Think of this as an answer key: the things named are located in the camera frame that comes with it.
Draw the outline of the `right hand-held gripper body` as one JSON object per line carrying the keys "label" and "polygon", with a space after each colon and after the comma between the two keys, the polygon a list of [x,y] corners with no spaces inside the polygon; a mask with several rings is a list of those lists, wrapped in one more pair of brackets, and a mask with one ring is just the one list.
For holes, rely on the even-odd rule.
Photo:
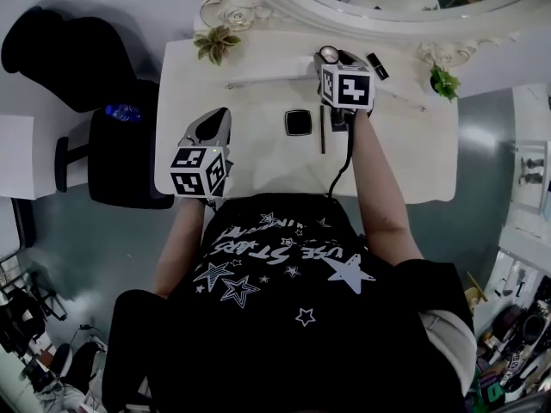
{"label": "right hand-held gripper body", "polygon": [[375,99],[375,74],[360,59],[359,65],[342,65],[336,47],[322,47],[313,55],[318,94],[330,109],[331,130],[347,130],[347,119],[358,109],[371,112]]}

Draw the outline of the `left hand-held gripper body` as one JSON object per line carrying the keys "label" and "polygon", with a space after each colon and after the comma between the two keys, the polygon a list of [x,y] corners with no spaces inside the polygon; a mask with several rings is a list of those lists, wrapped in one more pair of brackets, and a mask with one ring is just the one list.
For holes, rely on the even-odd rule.
{"label": "left hand-held gripper body", "polygon": [[195,129],[205,114],[188,126],[170,165],[176,196],[196,199],[223,196],[226,178],[233,166],[228,159],[232,114],[228,108],[217,109],[229,112],[229,139],[227,142],[199,141]]}

